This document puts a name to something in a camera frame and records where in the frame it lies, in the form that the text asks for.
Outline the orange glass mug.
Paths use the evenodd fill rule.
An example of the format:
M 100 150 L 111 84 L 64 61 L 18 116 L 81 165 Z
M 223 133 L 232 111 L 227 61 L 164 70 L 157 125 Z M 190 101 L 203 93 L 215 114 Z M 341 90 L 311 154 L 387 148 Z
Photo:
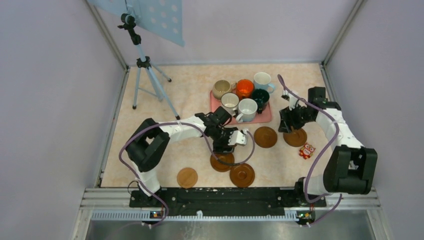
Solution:
M 239 100 L 250 98 L 254 90 L 254 83 L 249 79 L 241 79 L 235 85 L 235 94 Z

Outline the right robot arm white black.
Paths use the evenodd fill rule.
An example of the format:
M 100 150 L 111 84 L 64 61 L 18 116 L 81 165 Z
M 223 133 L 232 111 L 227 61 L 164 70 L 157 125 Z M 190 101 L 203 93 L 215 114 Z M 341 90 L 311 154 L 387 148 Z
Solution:
M 333 193 L 367 195 L 373 185 L 378 154 L 354 136 L 340 105 L 327 99 L 325 87 L 309 88 L 308 100 L 284 87 L 281 97 L 289 105 L 279 112 L 279 132 L 293 133 L 315 122 L 328 140 L 307 176 L 295 183 L 294 202 L 307 206 Z

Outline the white mug front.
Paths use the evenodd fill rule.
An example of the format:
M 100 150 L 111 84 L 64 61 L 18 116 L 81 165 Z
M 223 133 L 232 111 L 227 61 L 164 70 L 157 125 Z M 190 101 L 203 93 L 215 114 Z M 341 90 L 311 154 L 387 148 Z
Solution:
M 238 114 L 235 118 L 237 123 L 252 122 L 256 116 L 258 104 L 251 98 L 242 99 L 237 107 Z

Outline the light wooden coaster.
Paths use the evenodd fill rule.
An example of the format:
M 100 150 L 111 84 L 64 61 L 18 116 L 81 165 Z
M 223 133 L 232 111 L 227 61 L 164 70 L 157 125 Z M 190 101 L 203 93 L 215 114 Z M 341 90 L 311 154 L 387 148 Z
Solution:
M 194 187 L 197 183 L 198 174 L 195 169 L 191 167 L 185 167 L 178 172 L 176 180 L 181 188 L 189 189 Z

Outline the light blue mug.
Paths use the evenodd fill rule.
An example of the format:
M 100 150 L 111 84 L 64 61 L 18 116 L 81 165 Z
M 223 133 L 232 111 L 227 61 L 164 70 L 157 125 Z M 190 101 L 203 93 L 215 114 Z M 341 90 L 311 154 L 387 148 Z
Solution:
M 257 72 L 253 77 L 253 84 L 255 89 L 265 90 L 269 94 L 272 94 L 276 89 L 271 76 L 266 72 Z

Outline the dark wooden coaster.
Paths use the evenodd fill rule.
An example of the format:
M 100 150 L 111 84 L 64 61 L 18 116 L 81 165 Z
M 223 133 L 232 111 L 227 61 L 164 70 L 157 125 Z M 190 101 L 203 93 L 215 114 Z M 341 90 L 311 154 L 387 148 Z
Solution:
M 308 139 L 305 130 L 295 129 L 291 133 L 283 133 L 284 141 L 291 147 L 302 147 Z
M 268 126 L 261 126 L 254 132 L 254 141 L 261 148 L 271 148 L 278 141 L 278 135 L 276 131 Z
M 232 164 L 235 163 L 235 158 L 234 158 L 234 155 L 232 153 L 224 153 L 224 154 L 216 153 L 215 156 L 221 162 L 228 164 L 227 165 L 227 164 L 221 163 L 213 155 L 211 155 L 210 156 L 210 165 L 217 172 L 221 172 L 221 173 L 227 172 L 233 167 Z
M 247 188 L 252 185 L 255 176 L 255 170 L 247 163 L 234 166 L 229 172 L 231 182 L 238 188 Z

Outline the pink tray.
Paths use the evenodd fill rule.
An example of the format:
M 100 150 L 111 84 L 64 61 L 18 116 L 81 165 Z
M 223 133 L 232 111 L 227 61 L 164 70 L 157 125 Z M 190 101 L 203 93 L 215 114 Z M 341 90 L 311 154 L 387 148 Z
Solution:
M 216 99 L 213 96 L 213 92 L 210 91 L 209 92 L 209 106 L 210 106 L 210 111 L 214 112 L 218 107 L 221 106 L 221 101 Z M 270 102 L 267 103 L 265 110 L 262 111 L 262 113 L 257 113 L 256 116 L 254 117 L 254 119 L 251 122 L 247 122 L 248 124 L 254 124 L 254 123 L 269 123 L 271 122 L 273 119 L 273 114 L 272 114 L 272 107 L 270 105 Z

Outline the red owl figurine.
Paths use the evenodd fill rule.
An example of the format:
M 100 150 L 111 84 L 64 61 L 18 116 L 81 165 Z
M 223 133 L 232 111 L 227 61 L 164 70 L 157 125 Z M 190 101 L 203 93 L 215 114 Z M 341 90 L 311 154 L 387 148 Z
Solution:
M 310 159 L 315 152 L 316 148 L 309 144 L 308 142 L 306 142 L 298 151 L 298 154 L 300 157 L 302 157 L 303 159 L 307 160 Z

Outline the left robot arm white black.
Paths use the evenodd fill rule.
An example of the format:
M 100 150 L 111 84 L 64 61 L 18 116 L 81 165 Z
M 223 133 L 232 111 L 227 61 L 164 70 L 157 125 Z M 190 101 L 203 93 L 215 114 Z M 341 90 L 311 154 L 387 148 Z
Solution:
M 157 177 L 157 165 L 169 144 L 188 138 L 211 138 L 214 154 L 232 153 L 236 145 L 246 143 L 246 138 L 237 127 L 226 127 L 231 115 L 226 111 L 196 113 L 193 116 L 172 122 L 156 122 L 145 119 L 124 147 L 141 180 L 141 200 L 149 207 L 160 202 L 161 185 Z

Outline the beige mug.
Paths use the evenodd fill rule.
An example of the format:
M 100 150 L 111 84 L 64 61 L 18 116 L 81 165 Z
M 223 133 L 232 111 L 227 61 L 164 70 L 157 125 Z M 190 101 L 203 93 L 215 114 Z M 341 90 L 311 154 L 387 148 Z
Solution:
M 212 95 L 215 99 L 220 100 L 223 95 L 231 93 L 236 88 L 236 82 L 230 82 L 224 79 L 218 80 L 212 87 Z

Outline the blue perforated board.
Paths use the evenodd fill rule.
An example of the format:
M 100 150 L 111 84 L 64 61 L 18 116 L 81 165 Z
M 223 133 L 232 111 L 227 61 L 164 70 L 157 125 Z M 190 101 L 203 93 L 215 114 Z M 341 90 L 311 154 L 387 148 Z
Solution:
M 119 29 L 132 35 L 139 27 L 181 47 L 183 14 L 181 0 L 90 0 L 90 4 L 119 17 Z

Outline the white mug dark rim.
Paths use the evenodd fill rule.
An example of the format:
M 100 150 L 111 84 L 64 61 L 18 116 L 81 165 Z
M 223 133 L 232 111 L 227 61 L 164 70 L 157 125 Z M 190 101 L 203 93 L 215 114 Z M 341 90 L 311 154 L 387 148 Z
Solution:
M 237 115 L 239 102 L 239 97 L 232 92 L 225 93 L 220 99 L 221 106 L 233 117 Z

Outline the dark green mug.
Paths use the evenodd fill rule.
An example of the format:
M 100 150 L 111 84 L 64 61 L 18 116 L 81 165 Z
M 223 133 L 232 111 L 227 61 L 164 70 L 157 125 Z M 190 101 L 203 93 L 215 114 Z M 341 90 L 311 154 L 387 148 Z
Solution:
M 258 114 L 262 114 L 268 106 L 270 94 L 267 90 L 255 89 L 251 94 L 251 99 L 253 99 L 257 104 L 256 112 Z

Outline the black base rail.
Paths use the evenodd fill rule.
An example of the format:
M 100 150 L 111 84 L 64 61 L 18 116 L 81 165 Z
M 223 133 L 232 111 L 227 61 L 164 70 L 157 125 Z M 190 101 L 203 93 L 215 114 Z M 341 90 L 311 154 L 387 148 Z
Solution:
M 142 190 L 131 192 L 131 208 L 169 208 L 169 216 L 193 216 L 202 211 L 206 217 L 282 216 L 286 208 L 310 208 L 305 196 L 286 187 L 162 187 L 156 196 Z

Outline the blue tripod stand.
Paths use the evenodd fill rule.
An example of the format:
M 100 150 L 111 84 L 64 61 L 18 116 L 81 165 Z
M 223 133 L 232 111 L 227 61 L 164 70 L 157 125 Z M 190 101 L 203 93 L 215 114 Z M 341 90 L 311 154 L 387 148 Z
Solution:
M 173 115 L 177 120 L 180 120 L 181 117 L 177 113 L 175 107 L 173 106 L 171 100 L 169 99 L 169 96 L 164 90 L 164 87 L 162 86 L 162 83 L 156 76 L 154 69 L 156 69 L 168 82 L 172 82 L 172 79 L 165 74 L 156 64 L 151 62 L 151 58 L 149 56 L 146 56 L 143 49 L 142 49 L 142 38 L 139 34 L 135 32 L 136 25 L 136 19 L 133 15 L 128 13 L 123 13 L 120 17 L 122 24 L 118 25 L 117 27 L 119 29 L 124 29 L 128 32 L 131 41 L 133 45 L 136 47 L 139 58 L 136 59 L 136 66 L 137 66 L 137 74 L 136 74 L 136 81 L 135 81 L 135 89 L 134 89 L 134 97 L 133 97 L 133 103 L 132 103 L 132 109 L 135 110 L 137 108 L 138 104 L 138 92 L 143 91 L 145 93 L 148 93 L 154 97 L 156 97 L 160 102 L 165 99 L 168 106 L 170 107 L 171 111 L 173 112 Z M 145 70 L 147 77 L 150 81 L 151 86 L 153 87 L 154 92 L 151 92 L 149 90 L 146 90 L 142 87 L 140 87 L 140 80 L 141 80 L 141 71 Z

